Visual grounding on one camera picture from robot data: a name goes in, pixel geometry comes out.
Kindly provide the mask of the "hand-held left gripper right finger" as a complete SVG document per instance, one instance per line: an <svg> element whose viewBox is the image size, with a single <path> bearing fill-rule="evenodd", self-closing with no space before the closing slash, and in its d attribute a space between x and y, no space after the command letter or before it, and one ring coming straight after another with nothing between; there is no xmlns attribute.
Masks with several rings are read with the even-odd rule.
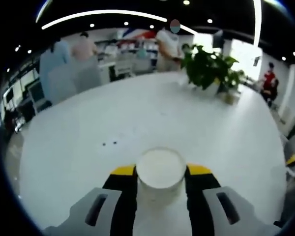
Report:
<svg viewBox="0 0 295 236"><path fill-rule="evenodd" d="M222 187L210 169L187 164L187 209L194 236L275 236L279 227L265 224L253 205L230 187Z"/></svg>

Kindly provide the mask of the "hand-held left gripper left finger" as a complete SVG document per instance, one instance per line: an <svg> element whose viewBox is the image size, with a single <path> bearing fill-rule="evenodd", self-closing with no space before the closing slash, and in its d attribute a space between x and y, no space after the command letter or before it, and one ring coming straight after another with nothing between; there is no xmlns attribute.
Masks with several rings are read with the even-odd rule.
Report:
<svg viewBox="0 0 295 236"><path fill-rule="evenodd" d="M131 236L137 210L137 172L134 164L113 170L101 188L77 201L59 226L46 236Z"/></svg>

